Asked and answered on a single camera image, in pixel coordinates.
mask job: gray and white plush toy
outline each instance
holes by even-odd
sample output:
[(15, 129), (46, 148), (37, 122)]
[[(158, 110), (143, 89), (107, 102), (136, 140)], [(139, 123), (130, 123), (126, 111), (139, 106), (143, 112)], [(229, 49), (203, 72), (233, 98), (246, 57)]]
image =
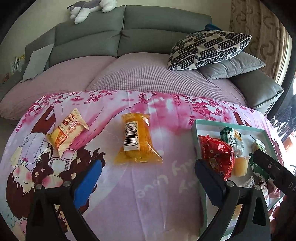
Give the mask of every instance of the gray and white plush toy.
[(92, 0), (90, 2), (79, 1), (67, 7), (70, 9), (71, 19), (74, 23), (83, 22), (91, 12), (110, 12), (116, 8), (117, 0)]

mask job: beige wall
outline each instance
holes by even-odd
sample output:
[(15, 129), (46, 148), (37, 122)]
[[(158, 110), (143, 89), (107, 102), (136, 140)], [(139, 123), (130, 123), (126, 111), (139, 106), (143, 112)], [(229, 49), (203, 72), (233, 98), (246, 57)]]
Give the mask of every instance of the beige wall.
[[(37, 0), (13, 24), (0, 45), (0, 80), (10, 72), (14, 57), (25, 52), (27, 44), (40, 35), (69, 19), (66, 9), (75, 0)], [(228, 30), (231, 0), (118, 0), (121, 5), (147, 5), (173, 7), (212, 16), (213, 23)]]

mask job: barcode label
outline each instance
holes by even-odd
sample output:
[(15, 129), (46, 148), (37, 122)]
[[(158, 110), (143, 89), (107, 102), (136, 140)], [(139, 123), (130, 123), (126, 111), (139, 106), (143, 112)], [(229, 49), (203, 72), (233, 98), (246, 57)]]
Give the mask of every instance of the barcode label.
[(124, 125), (124, 133), (126, 135), (123, 144), (124, 151), (140, 150), (138, 122), (127, 122)]

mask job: yellow snack package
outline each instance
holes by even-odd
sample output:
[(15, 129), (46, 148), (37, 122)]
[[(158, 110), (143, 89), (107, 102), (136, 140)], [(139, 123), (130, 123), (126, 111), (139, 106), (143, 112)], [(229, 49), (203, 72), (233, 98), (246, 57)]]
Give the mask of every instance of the yellow snack package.
[(123, 147), (115, 158), (115, 163), (163, 161), (152, 145), (149, 133), (149, 116), (140, 113), (121, 116), (125, 139)]
[(57, 151), (59, 157), (62, 157), (64, 151), (84, 128), (89, 129), (78, 109), (75, 108), (51, 134), (47, 134), (50, 144)]

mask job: curtain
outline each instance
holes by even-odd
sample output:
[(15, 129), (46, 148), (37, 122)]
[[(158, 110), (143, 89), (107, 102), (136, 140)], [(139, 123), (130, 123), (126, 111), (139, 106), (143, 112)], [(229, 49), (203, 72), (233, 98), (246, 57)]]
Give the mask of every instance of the curtain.
[(259, 0), (232, 0), (229, 29), (252, 35), (244, 51), (266, 64), (261, 71), (270, 78), (276, 82), (284, 78), (289, 34), (276, 15), (263, 3)]

